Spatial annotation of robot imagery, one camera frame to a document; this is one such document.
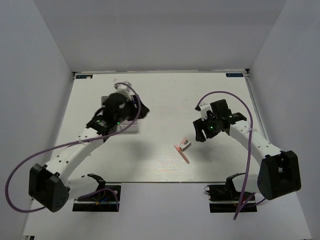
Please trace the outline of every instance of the wire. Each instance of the wire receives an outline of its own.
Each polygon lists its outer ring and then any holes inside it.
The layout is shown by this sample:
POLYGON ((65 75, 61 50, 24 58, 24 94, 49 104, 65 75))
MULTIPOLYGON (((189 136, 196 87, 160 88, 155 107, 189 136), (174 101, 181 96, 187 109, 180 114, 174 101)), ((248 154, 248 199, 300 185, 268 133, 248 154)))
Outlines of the wire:
POLYGON ((102 202, 104 202, 104 201, 107 201, 107 200, 108 200, 108 197, 106 197, 106 198, 103 199, 103 200, 100 200, 100 201, 99 201, 99 204, 102 203, 102 202))
POLYGON ((244 206, 255 196, 255 192, 253 192, 240 206, 239 212, 241 212, 241 210, 244 208, 244 206))
POLYGON ((228 95, 231 95, 231 96, 235 97, 236 99, 238 99, 244 105, 244 107, 246 108, 246 110, 247 110, 247 112, 249 114, 249 117, 250 117, 250 130, 249 130, 249 138, 248 138, 248 156, 247 156, 247 161, 246 161, 244 180, 243 180, 242 189, 241 189, 241 192, 240 192, 239 202, 238 202, 238 205, 236 207, 236 211, 235 211, 235 214, 234 214, 234 217, 233 217, 233 220, 236 220, 240 210, 246 205, 246 202, 244 202, 242 204, 242 199, 244 198, 245 189, 246 189, 248 176, 249 176, 249 168, 250 168, 250 160, 251 160, 251 141, 252 141, 252 133, 253 133, 252 129, 253 129, 253 126, 254 126, 254 119, 252 117, 251 111, 250 111, 249 107, 247 106, 247 104, 240 97, 238 97, 237 95, 235 95, 235 94, 233 94, 231 92, 228 92, 228 91, 212 91, 212 92, 209 92, 209 93, 207 93, 206 95, 204 95, 200 99, 200 101, 198 102, 198 104, 196 106, 198 107, 199 104, 202 102, 202 100, 205 99, 207 96, 209 96, 211 94, 228 94, 228 95))
POLYGON ((87 197, 90 197, 90 196, 95 195, 95 194, 97 194, 97 193, 100 193, 100 192, 102 192, 102 191, 112 192, 112 194, 113 194, 113 196, 114 196, 114 199, 115 199, 115 203, 116 203, 116 209, 117 209, 117 211, 119 212, 119 202, 118 202, 117 195, 116 195, 115 191, 113 191, 112 189, 110 189, 110 188, 108 188, 108 187, 105 187, 105 188, 102 188, 102 189, 100 189, 100 190, 91 192, 91 193, 89 193, 89 194, 80 196, 80 197, 78 197, 78 199, 87 198, 87 197))
MULTIPOLYGON (((207 185, 207 186, 204 187, 204 191, 209 194, 209 193, 210 193, 210 190, 206 190, 206 188, 209 188, 209 185, 207 185)), ((223 192, 220 191, 219 189, 215 188, 215 190, 223 194, 223 192)), ((258 206, 259 204, 262 204, 265 200, 267 200, 267 199, 266 199, 266 198, 263 198, 261 201, 256 202, 256 203, 254 203, 254 204, 246 205, 245 207, 246 207, 246 208, 256 207, 256 206, 258 206)))
POLYGON ((104 193, 103 193, 102 197, 100 197, 100 199, 97 199, 97 198, 94 198, 94 197, 92 197, 92 199, 95 200, 95 201, 100 201, 101 199, 104 198, 105 194, 106 194, 106 191, 104 191, 104 193))
MULTIPOLYGON (((140 101, 140 97, 139 95, 137 94, 137 92, 127 83, 124 83, 124 82, 118 82, 116 83, 115 85, 124 85, 126 87, 128 87, 135 95, 136 95, 136 98, 137 98, 137 101, 138 101, 138 111, 137 111, 137 114, 134 118, 134 120, 132 122, 130 122, 130 124, 128 126, 126 126, 125 128, 121 129, 120 131, 117 131, 117 132, 114 132, 114 133, 111 133, 111 134, 108 134, 106 136, 98 136, 98 137, 92 137, 92 138, 88 138, 88 139, 82 139, 81 141, 83 143, 88 143, 88 142, 92 142, 92 141, 95 141, 95 140, 100 140, 100 139, 107 139, 109 137, 112 137, 112 136, 115 136, 115 135, 118 135, 122 132, 124 132, 125 130, 127 130, 128 128, 130 128, 135 122, 136 120, 139 118, 139 115, 140 115, 140 112, 141 112, 141 101, 140 101)), ((47 152, 50 152, 52 150, 55 150, 55 149, 60 149, 60 148, 63 148, 63 147, 67 147, 67 146, 74 146, 74 145, 77 145, 77 144, 80 144, 80 142, 77 140, 77 141, 71 141, 71 142, 67 142, 67 143, 64 143, 64 144, 61 144, 61 145, 58 145, 58 146, 53 146, 53 147, 50 147, 48 149, 44 149, 42 151, 39 151, 39 152, 36 152, 35 154, 32 154, 31 156, 28 156, 26 159, 24 159, 22 162, 20 162, 13 170, 12 172, 9 174, 9 177, 8 179, 6 180, 6 183, 5 183, 5 188, 4 188, 4 193, 5 193, 5 199, 7 201, 7 203, 9 204, 9 206, 14 209, 15 211, 17 212, 20 212, 20 213, 33 213, 33 212, 37 212, 39 210, 42 210, 42 209, 45 209, 46 207, 43 206, 43 207, 40 207, 40 208, 36 208, 36 209, 32 209, 32 210, 25 210, 25 209, 20 209, 18 207, 16 207, 11 199, 10 199, 10 196, 9 196, 9 184, 10 184, 10 181, 12 179, 12 177, 14 176, 14 174, 16 173, 16 171, 23 165, 25 164, 27 161, 29 161, 30 159, 33 159, 34 157, 38 156, 38 155, 41 155, 41 154, 44 154, 44 153, 47 153, 47 152)))

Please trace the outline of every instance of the white enclosure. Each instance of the white enclosure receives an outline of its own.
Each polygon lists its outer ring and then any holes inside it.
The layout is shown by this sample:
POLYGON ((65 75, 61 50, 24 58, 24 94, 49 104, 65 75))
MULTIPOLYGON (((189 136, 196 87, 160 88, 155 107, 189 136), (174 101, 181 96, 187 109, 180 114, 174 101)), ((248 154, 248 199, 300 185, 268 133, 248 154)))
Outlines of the white enclosure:
MULTIPOLYGON (((151 109, 138 134, 117 136, 106 143, 108 158, 119 155, 118 162, 99 157, 104 152, 98 150, 92 155, 96 165, 86 159, 74 173, 78 176, 90 170, 110 182, 123 182, 118 214, 71 213, 69 201, 64 211, 31 213, 26 221, 27 215, 13 211, 2 193, 3 239, 20 240, 22 234, 35 234, 36 240, 88 239, 86 236, 111 240, 320 240, 318 0, 3 0, 0 32, 2 189, 11 170, 25 157, 74 140, 101 103, 100 95, 111 92, 107 82, 114 77, 132 81, 151 109), (250 69, 248 88, 239 78, 209 73, 245 69, 250 69), (203 72, 186 72, 190 70, 203 72), (185 72, 95 74, 92 81, 105 84, 105 89, 97 89, 84 81, 74 84, 73 72, 86 71, 185 72), (90 96, 98 93, 84 101, 88 96, 77 95, 81 88, 90 96), (187 165, 173 147, 183 137, 192 138, 197 100, 218 88, 241 95, 252 110, 256 104, 254 122, 261 117, 263 123, 263 128, 255 124, 258 131, 299 157, 301 190, 261 205, 257 213, 241 214, 237 221, 231 214, 207 214, 208 197, 198 189, 244 170, 246 151, 220 134, 203 145, 194 144, 186 152, 187 165), (175 93, 181 98, 172 102, 175 93), (73 101, 81 101, 82 106, 77 108, 73 101), (71 124, 73 114, 79 121, 71 124), (160 142, 157 147, 151 147, 154 135, 160 142), (126 150, 119 153, 119 144, 128 150, 148 151, 145 155, 126 150), (236 151, 227 151, 230 147, 236 151), (150 189, 157 194, 148 194, 150 189), (119 226, 126 228, 115 231, 119 226), (68 229, 77 231, 70 235, 68 229)), ((231 103, 233 111, 245 112, 228 97, 212 96, 208 102, 221 98, 231 103)), ((48 159, 50 154, 30 161, 13 177, 9 193, 17 206, 30 206, 29 169, 48 159)), ((252 161, 251 172, 258 169, 252 161)))
POLYGON ((34 0, 75 72, 248 69, 285 0, 34 0))

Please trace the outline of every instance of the gray wall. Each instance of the gray wall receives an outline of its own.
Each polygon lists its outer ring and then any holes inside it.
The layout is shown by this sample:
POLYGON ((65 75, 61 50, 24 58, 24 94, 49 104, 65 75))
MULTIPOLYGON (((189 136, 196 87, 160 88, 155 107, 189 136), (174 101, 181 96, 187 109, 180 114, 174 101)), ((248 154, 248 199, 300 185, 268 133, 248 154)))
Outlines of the gray wall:
POLYGON ((250 68, 286 0, 34 0, 72 71, 250 68))
POLYGON ((250 71, 270 139, 299 157, 297 196, 315 240, 320 239, 319 46, 320 2, 290 0, 250 71))
MULTIPOLYGON (((20 240, 26 214, 9 207, 5 183, 24 158, 54 144, 72 73, 32 0, 1 1, 0 33, 0 234, 20 240)), ((10 185, 13 202, 23 209, 30 206, 31 165, 23 166, 10 185)))

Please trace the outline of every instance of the pink object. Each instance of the pink object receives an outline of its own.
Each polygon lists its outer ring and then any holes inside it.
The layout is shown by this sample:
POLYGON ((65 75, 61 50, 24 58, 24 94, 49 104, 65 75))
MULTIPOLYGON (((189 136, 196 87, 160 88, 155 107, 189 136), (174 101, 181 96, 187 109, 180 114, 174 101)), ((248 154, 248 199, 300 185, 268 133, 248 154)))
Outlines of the pink object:
POLYGON ((178 147, 177 145, 173 145, 173 146, 174 146, 174 148, 178 151, 178 153, 180 153, 181 157, 183 157, 183 159, 185 160, 185 162, 186 162, 187 164, 189 164, 190 162, 189 162, 188 158, 187 158, 186 155, 184 155, 184 153, 181 151, 180 147, 178 147))

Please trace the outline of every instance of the black mount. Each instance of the black mount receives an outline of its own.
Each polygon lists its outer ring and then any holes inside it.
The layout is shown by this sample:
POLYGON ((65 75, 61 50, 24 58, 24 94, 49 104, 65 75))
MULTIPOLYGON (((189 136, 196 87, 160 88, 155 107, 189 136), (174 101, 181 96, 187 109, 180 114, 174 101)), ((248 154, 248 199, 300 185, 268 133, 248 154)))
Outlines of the black mount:
POLYGON ((237 173, 226 178, 225 185, 223 184, 213 184, 208 185, 209 190, 206 191, 210 195, 210 201, 223 202, 223 201, 238 201, 240 197, 240 192, 237 192, 232 182, 232 179, 243 175, 244 173, 237 173))
POLYGON ((58 173, 52 174, 46 167, 35 164, 30 169, 29 195, 55 213, 66 204, 70 189, 63 184, 58 173))
POLYGON ((257 180, 261 194, 268 200, 301 189, 298 157, 293 151, 276 156, 267 155, 262 160, 257 180))

